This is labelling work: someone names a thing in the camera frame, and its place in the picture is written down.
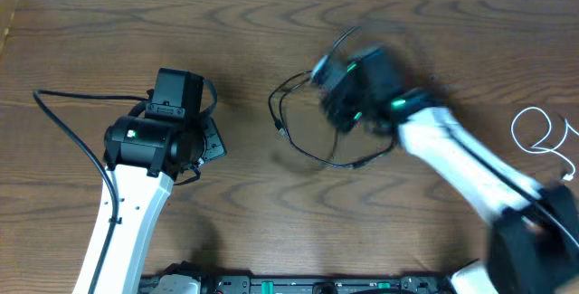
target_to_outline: wooden board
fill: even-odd
[[[0,58],[18,0],[0,0]]]
[[[394,47],[413,83],[438,85],[515,168],[548,184],[565,167],[521,153],[509,127],[528,105],[579,126],[579,0],[21,0],[0,63],[3,292],[71,291],[100,199],[94,166],[32,91],[143,95],[160,67],[214,81],[229,153],[174,189],[145,273],[182,260],[256,274],[445,272],[483,257],[486,225],[418,159],[398,150],[361,170],[320,169],[273,127],[269,92],[350,24]],[[129,109],[48,102],[98,155]],[[303,123],[293,128],[323,123],[314,99],[294,102]],[[543,136],[539,119],[521,121],[524,143]],[[552,143],[563,132],[554,123]],[[575,161],[577,144],[562,149]]]

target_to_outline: white cable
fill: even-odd
[[[525,113],[531,109],[534,109],[534,110],[541,112],[546,119],[546,123],[549,125],[549,128],[546,131],[546,134],[539,141],[537,141],[533,146],[530,147],[533,150],[529,150],[529,149],[521,146],[521,144],[517,140],[517,136],[515,136],[515,123],[517,123],[518,118],[520,118],[520,116],[523,115],[523,113]],[[547,137],[549,137],[549,135],[551,134],[551,129],[553,128],[553,126],[551,124],[551,119],[549,118],[549,116],[547,116],[546,113],[538,107],[528,107],[528,108],[523,109],[522,111],[518,112],[518,114],[513,119],[513,122],[511,122],[511,124],[510,124],[510,134],[513,137],[513,140],[515,140],[515,143],[517,144],[517,146],[519,148],[521,148],[521,150],[523,150],[524,152],[526,152],[528,154],[553,153],[553,154],[556,154],[559,157],[561,157],[565,162],[567,162],[567,164],[569,164],[569,166],[571,166],[571,169],[572,169],[571,173],[563,175],[563,179],[565,181],[571,181],[571,180],[573,180],[573,176],[575,174],[575,170],[576,170],[575,165],[573,164],[573,162],[569,158],[567,158],[566,156],[564,156],[563,154],[559,153],[556,150],[560,146],[562,146],[563,143],[565,142],[565,140],[567,139],[567,135],[569,134],[569,130],[573,131],[577,136],[579,136],[579,132],[577,132],[577,130],[575,130],[573,127],[571,127],[571,125],[569,124],[569,121],[567,121],[567,119],[564,119],[564,120],[565,120],[565,133],[563,134],[563,138],[561,138],[561,141],[559,141],[559,143],[553,148],[545,148],[545,147],[539,147],[538,146]]]

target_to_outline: green led indicator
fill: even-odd
[[[347,71],[346,72],[350,72],[352,69],[354,69],[358,64],[357,63],[352,63],[347,67]]]
[[[401,107],[402,105],[404,105],[404,104],[406,104],[406,100],[402,100],[402,99],[394,100],[394,101],[391,103],[391,105],[392,105],[392,107],[393,107],[394,109],[400,108],[400,107]]]

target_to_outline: wooden tabletop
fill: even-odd
[[[70,292],[100,200],[95,167],[32,91],[143,96],[160,67],[214,82],[228,155],[174,189],[145,273],[182,260],[255,274],[450,272],[484,257],[486,225],[419,159],[398,149],[360,170],[322,169],[276,132],[269,92],[353,24],[512,166],[545,184],[565,168],[522,153],[509,128],[529,105],[553,115],[552,143],[557,113],[579,126],[579,0],[20,0],[0,61],[2,291]],[[98,156],[130,108],[47,101]],[[293,128],[323,123],[315,100],[293,102]],[[546,123],[529,115],[517,131],[530,144]],[[570,139],[562,152],[579,162],[577,149]]]

